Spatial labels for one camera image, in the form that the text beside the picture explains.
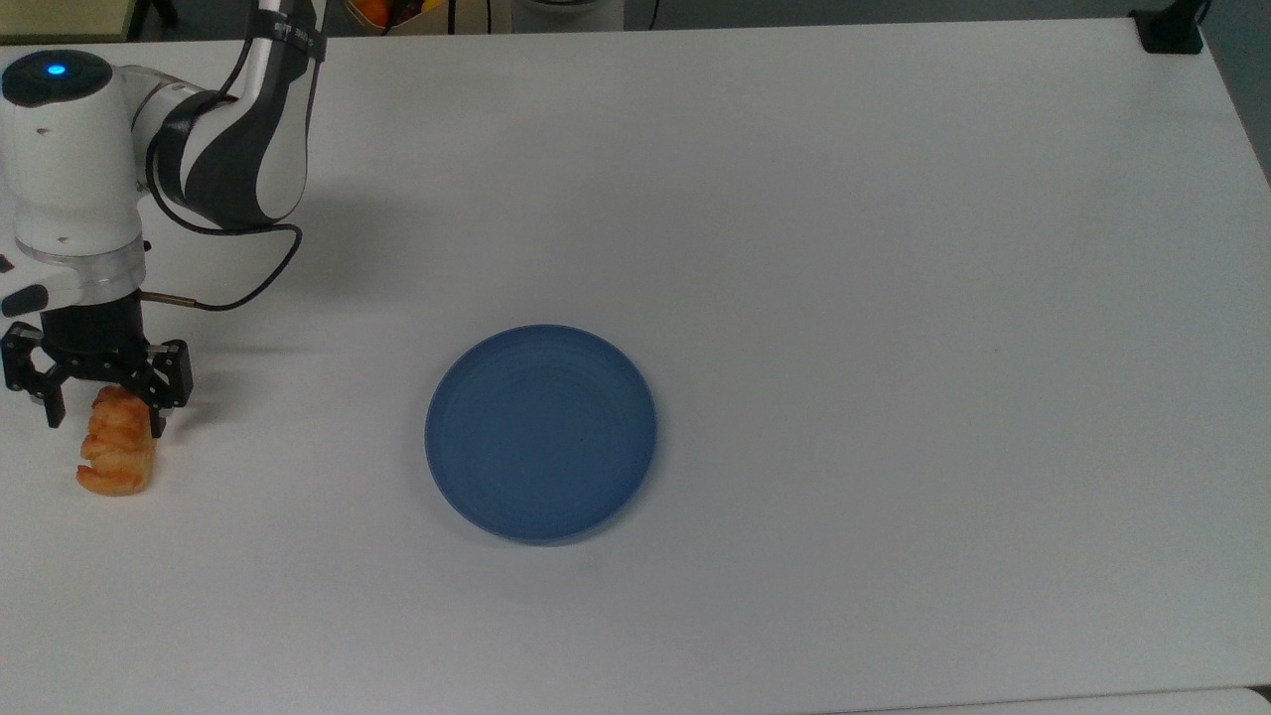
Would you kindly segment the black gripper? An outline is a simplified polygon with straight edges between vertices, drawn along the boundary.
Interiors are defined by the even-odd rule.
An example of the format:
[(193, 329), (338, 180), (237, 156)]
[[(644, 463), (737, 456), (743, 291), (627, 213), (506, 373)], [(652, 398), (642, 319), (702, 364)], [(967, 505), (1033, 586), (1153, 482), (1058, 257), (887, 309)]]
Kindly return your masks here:
[[(51, 429), (67, 417), (64, 384), (69, 376), (128, 385), (128, 392), (147, 406), (154, 439), (164, 434), (168, 413), (186, 406), (194, 392), (188, 344), (149, 345), (139, 295), (41, 312), (39, 321), (43, 334), (28, 323), (13, 323), (5, 331), (4, 384), (44, 406)], [(50, 370), (36, 366), (39, 348), (53, 362)]]

